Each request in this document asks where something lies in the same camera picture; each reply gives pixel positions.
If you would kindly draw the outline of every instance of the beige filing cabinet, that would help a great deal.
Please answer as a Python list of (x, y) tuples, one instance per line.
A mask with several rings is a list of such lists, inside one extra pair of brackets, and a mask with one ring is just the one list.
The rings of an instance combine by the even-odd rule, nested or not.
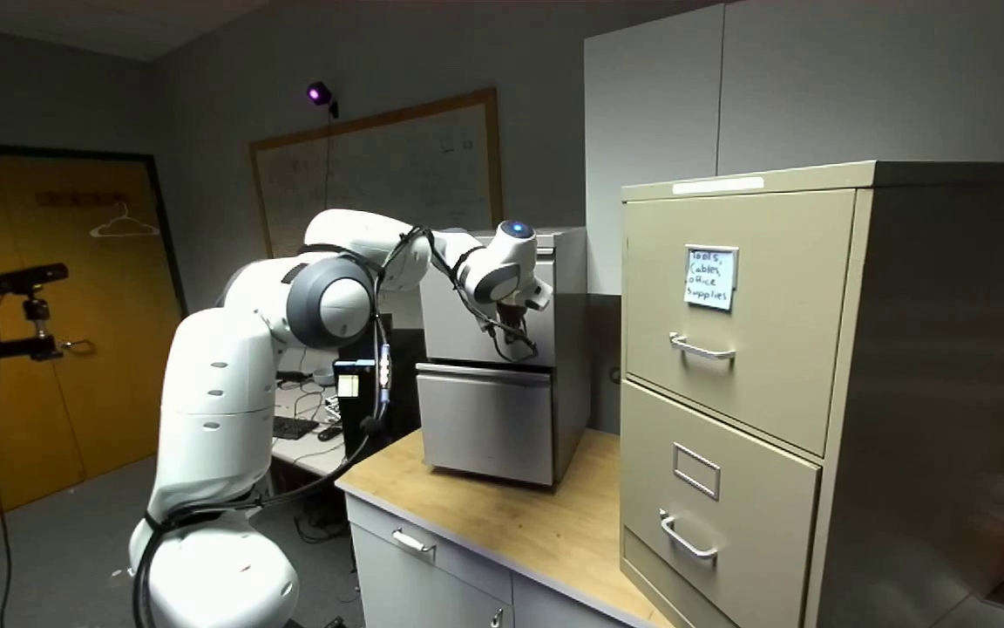
[(928, 628), (1004, 578), (1004, 164), (625, 188), (625, 571), (680, 626)]

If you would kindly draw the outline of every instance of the wooden door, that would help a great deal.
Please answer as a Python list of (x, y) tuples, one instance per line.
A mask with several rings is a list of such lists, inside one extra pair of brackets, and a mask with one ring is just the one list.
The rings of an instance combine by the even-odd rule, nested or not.
[[(157, 227), (131, 239), (92, 231), (130, 212)], [(49, 283), (49, 332), (61, 360), (0, 360), (0, 493), (22, 506), (157, 450), (157, 404), (180, 319), (161, 239), (150, 162), (0, 156), (0, 273), (61, 261)], [(0, 302), (0, 339), (35, 332), (22, 297)]]

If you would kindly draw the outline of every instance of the floor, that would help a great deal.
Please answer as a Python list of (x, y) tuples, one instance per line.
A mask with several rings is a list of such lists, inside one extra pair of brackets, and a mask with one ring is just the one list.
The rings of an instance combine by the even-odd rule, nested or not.
[[(11, 600), (6, 628), (131, 628), (125, 537), (150, 495), (150, 466), (104, 476), (61, 495), (6, 514)], [(258, 521), (298, 571), (298, 628), (363, 628), (352, 542), (341, 495), (326, 493), (294, 514)], [(0, 600), (6, 590), (0, 535)]]

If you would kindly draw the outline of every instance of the gray wall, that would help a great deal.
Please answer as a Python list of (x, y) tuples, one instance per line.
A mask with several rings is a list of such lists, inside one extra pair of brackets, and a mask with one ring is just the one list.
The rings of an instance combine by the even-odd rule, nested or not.
[(157, 154), (147, 63), (0, 35), (0, 142)]
[(630, 181), (1004, 162), (1004, 0), (739, 0), (590, 39), (584, 60), (594, 293), (619, 293)]
[(697, 0), (275, 0), (161, 63), (171, 227), (191, 306), (266, 255), (247, 142), (326, 125), (311, 82), (363, 118), (499, 89), (505, 218), (581, 224), (581, 39)]

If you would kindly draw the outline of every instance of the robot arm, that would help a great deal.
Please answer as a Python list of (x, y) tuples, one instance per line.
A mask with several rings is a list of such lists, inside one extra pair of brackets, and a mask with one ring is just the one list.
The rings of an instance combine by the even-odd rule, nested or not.
[(339, 349), (370, 327), (380, 290), (417, 285), (430, 261), (488, 332), (518, 336), (527, 306), (542, 306), (549, 297), (549, 285), (533, 281), (537, 240), (527, 224), (505, 220), (482, 246), (468, 231), (417, 231), (380, 212), (324, 210), (311, 220), (296, 259), (241, 268), (224, 306), (255, 310), (284, 347)]
[(281, 349), (339, 349), (372, 327), (380, 416), (390, 393), (380, 293), (406, 290), (434, 264), (485, 332), (502, 336), (496, 342), (527, 342), (527, 306), (549, 297), (549, 285), (533, 281), (533, 261), (527, 224), (502, 224), (482, 246), (462, 231), (324, 210), (298, 255), (243, 264), (219, 306), (183, 319), (165, 375), (157, 480), (130, 542), (140, 626), (150, 626), (154, 605), (171, 626), (284, 623), (296, 571), (241, 514), (258, 506), (252, 493), (270, 460)]

